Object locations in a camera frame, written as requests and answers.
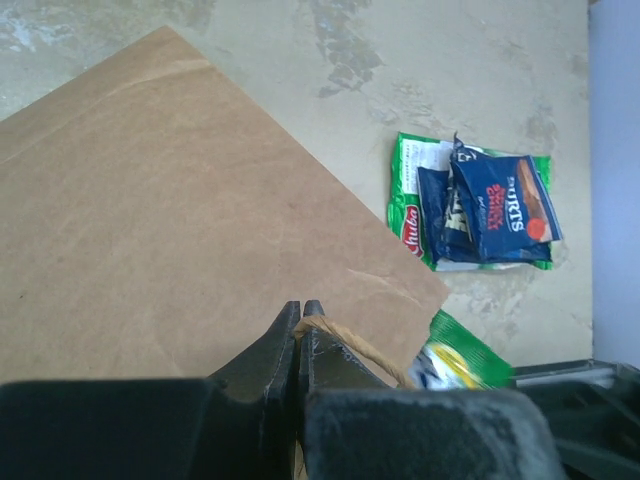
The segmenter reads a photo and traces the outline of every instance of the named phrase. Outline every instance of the black plastic object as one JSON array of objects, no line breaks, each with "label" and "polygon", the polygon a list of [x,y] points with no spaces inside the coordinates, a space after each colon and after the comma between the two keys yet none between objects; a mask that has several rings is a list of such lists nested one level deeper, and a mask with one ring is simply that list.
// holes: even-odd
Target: black plastic object
[{"label": "black plastic object", "polygon": [[0,387],[0,478],[290,479],[299,319],[208,379]]},{"label": "black plastic object", "polygon": [[564,479],[539,410],[512,391],[318,390],[311,480]]},{"label": "black plastic object", "polygon": [[640,478],[637,370],[571,362],[520,371],[518,381],[547,418],[570,478]]},{"label": "black plastic object", "polygon": [[[303,316],[324,315],[318,300],[304,305]],[[331,335],[311,329],[300,342],[298,371],[298,440],[304,450],[304,408],[307,395],[319,388],[389,388]]]}]

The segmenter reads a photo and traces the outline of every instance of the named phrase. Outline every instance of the white label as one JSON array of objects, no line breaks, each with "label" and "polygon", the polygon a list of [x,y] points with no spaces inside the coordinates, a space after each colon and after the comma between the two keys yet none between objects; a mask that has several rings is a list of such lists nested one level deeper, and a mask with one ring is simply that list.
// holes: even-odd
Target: white label
[{"label": "white label", "polygon": [[418,167],[449,171],[451,142],[430,143],[419,140],[402,141],[402,191],[418,194]]}]

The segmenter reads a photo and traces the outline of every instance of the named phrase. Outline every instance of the red logo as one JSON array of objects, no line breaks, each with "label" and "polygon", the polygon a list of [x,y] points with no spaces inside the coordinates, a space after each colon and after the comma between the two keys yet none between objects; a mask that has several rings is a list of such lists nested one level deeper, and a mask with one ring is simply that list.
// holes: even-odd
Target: red logo
[{"label": "red logo", "polygon": [[422,258],[424,252],[420,247],[420,212],[415,205],[407,205],[402,226],[402,241],[409,247],[411,253]]}]

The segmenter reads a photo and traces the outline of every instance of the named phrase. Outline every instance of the blue snack bag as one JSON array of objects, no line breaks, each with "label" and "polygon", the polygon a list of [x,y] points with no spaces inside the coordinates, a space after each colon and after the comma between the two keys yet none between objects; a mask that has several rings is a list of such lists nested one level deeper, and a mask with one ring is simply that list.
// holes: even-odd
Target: blue snack bag
[{"label": "blue snack bag", "polygon": [[451,168],[482,260],[540,244],[548,248],[548,242],[562,238],[551,199],[530,156],[478,155],[473,162],[453,161]]},{"label": "blue snack bag", "polygon": [[417,179],[422,225],[431,261],[435,263],[442,257],[442,229],[449,172],[418,167]]},{"label": "blue snack bag", "polygon": [[[450,160],[451,162],[468,162],[476,159],[476,152],[472,148],[466,147],[464,143],[460,141],[457,135],[453,136],[453,150],[451,151]],[[454,261],[469,261],[462,260],[461,258],[455,258],[455,253],[457,251],[468,251],[470,255],[473,255],[472,252],[475,252],[475,247],[473,242],[471,241],[471,234],[469,232],[469,226],[467,221],[467,216],[462,208],[462,204],[460,203],[460,195],[458,193],[458,188],[456,185],[456,178],[453,176],[451,171],[449,172],[449,181],[447,186],[447,200],[446,200],[446,210],[445,210],[445,221],[444,228],[442,230],[442,241],[445,246],[454,247],[449,252],[443,252],[443,255],[446,253],[453,253],[454,258],[450,258]]]},{"label": "blue snack bag", "polygon": [[445,245],[442,238],[449,175],[448,171],[418,167],[420,212],[431,261],[437,262],[442,257],[455,257],[459,262],[477,263],[479,258],[474,251],[456,245]]},{"label": "blue snack bag", "polygon": [[[474,235],[473,232],[478,231],[479,225],[473,209],[473,200],[471,198],[467,185],[464,182],[458,183],[458,190],[462,208],[465,210],[465,214],[467,215],[469,227],[472,232],[472,237],[475,238],[477,237],[477,235]],[[481,255],[478,255],[478,257],[479,258],[476,261],[479,263],[533,263],[535,261],[548,262],[551,261],[551,245],[548,242],[536,243],[535,245],[532,245],[530,247],[518,248],[516,250],[501,254],[497,257],[482,258]]]}]

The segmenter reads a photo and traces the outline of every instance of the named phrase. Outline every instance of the twine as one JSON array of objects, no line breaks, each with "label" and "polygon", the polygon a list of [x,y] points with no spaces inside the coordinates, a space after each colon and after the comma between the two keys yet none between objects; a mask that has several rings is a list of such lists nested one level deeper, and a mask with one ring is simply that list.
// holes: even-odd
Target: twine
[{"label": "twine", "polygon": [[398,382],[400,387],[408,389],[416,388],[409,377],[409,374],[406,372],[406,369],[399,368],[392,360],[387,358],[364,338],[353,333],[347,327],[340,325],[333,320],[329,320],[324,315],[302,317],[298,325],[293,329],[293,335],[296,342],[299,344],[302,337],[311,331],[312,328],[317,328],[318,330],[333,335],[356,353],[359,353],[363,357],[371,360],[391,375]]}]

